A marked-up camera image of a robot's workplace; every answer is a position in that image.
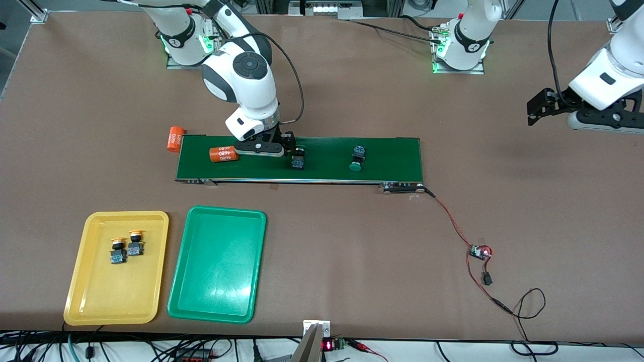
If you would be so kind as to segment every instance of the yellow tray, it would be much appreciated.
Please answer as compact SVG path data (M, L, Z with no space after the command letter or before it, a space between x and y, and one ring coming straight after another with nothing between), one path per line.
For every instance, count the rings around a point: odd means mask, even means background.
M143 324L159 301L166 254L167 214L162 211L93 213L85 221L64 318L69 325ZM143 255L112 264L112 238L143 230Z

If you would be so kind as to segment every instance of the green cap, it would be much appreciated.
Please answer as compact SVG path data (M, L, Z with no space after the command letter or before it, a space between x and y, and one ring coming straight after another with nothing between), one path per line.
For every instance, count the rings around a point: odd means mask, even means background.
M349 169L351 171L358 172L358 171L362 170L362 166L360 166L360 164L358 162L351 162L351 164L349 165Z

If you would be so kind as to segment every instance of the brown table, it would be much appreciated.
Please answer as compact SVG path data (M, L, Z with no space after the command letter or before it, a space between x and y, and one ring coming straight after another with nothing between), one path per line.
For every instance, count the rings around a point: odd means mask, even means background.
M307 108L296 135L421 138L426 184L495 250L490 293L507 305L530 287L546 293L542 315L524 323L529 337L644 342L644 138L573 131L563 115L527 126L526 101L553 85L545 22L502 21L485 76L433 75L426 43L346 21L251 22L298 67ZM377 23L422 35L403 20ZM213 98L199 71L166 70L154 32L146 14L125 12L54 13L32 27L0 103L0 329L59 329L87 216L150 209L171 217L159 313L111 330L296 336L319 318L356 337L520 338L470 280L465 245L427 195L174 182L169 127L226 135L235 105ZM562 82L608 38L603 23L556 23ZM282 114L294 117L281 54L273 72ZM268 215L248 325L166 313L197 204Z

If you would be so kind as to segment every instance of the green tray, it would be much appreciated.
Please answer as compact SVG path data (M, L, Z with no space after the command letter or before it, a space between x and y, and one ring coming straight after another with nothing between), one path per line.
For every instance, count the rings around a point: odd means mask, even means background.
M194 206L188 211L167 312L171 317L248 323L255 308L266 215Z
M240 155L237 161L210 161L213 147L230 146L228 136L184 135L175 180L187 183L280 182L380 184L422 182L421 143L417 138L299 137L306 147L303 171L290 168L289 157ZM360 172L351 171L354 147L364 146Z

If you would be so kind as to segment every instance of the orange can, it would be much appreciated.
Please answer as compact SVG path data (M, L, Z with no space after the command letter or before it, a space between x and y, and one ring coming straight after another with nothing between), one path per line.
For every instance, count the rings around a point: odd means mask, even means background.
M213 147L210 149L210 161L224 162L239 160L239 155L235 151L235 147Z
M179 126L170 127L170 135L167 138L167 150L173 153L181 151L181 141L184 139L185 129Z

